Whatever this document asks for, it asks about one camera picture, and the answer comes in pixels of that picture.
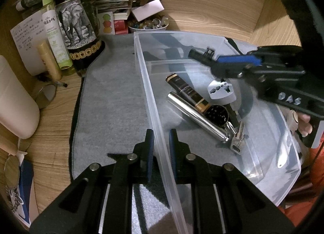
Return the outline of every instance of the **green circle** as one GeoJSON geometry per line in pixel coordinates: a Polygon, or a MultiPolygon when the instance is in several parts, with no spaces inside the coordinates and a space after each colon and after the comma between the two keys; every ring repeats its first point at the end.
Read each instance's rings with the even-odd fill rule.
{"type": "Polygon", "coordinates": [[[103,18],[103,20],[109,21],[110,20],[110,15],[105,14],[105,15],[103,15],[102,18],[103,18]]]}

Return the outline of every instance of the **transparent plastic box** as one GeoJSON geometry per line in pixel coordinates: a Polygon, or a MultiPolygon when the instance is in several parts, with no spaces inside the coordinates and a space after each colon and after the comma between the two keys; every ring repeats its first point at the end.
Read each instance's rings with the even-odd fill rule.
{"type": "MultiPolygon", "coordinates": [[[[242,41],[236,44],[243,53],[256,48],[242,41]]],[[[275,104],[258,100],[255,90],[243,80],[230,80],[237,97],[231,105],[239,112],[247,135],[241,155],[237,155],[229,149],[228,143],[223,144],[212,137],[166,100],[173,89],[165,79],[177,73],[213,103],[207,86],[215,77],[208,67],[187,56],[192,48],[204,51],[207,47],[216,50],[215,58],[237,54],[226,38],[179,31],[136,32],[134,46],[150,128],[155,135],[155,155],[178,232],[192,232],[192,207],[190,186],[177,186],[171,168],[168,136],[173,128],[179,140],[188,143],[192,153],[215,165],[234,164],[275,205],[279,205],[297,180],[301,167],[294,140],[275,104]]]]}

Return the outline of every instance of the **gray cloth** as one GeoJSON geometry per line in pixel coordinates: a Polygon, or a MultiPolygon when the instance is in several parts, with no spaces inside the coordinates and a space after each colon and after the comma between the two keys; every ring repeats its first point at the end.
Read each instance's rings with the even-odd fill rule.
{"type": "MultiPolygon", "coordinates": [[[[114,163],[107,154],[132,153],[149,128],[133,34],[104,41],[106,47],[88,68],[81,91],[71,149],[73,178],[91,163],[114,163]]],[[[151,184],[133,188],[132,233],[147,232],[177,233],[156,164],[151,184]]]]}

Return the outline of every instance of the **bowl of beads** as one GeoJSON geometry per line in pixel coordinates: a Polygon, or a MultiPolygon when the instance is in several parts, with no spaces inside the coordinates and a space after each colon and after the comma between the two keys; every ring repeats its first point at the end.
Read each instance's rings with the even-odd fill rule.
{"type": "Polygon", "coordinates": [[[169,18],[166,16],[159,16],[155,15],[154,17],[149,17],[144,19],[140,22],[136,20],[130,20],[127,22],[128,27],[131,33],[135,31],[162,31],[166,30],[167,26],[169,25],[169,18]]]}

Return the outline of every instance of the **white power adapter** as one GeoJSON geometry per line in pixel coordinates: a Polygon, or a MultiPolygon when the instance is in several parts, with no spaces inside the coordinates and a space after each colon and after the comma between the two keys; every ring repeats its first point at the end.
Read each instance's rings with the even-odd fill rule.
{"type": "Polygon", "coordinates": [[[236,100],[233,85],[226,80],[213,80],[208,86],[208,94],[218,105],[225,105],[236,100]]]}

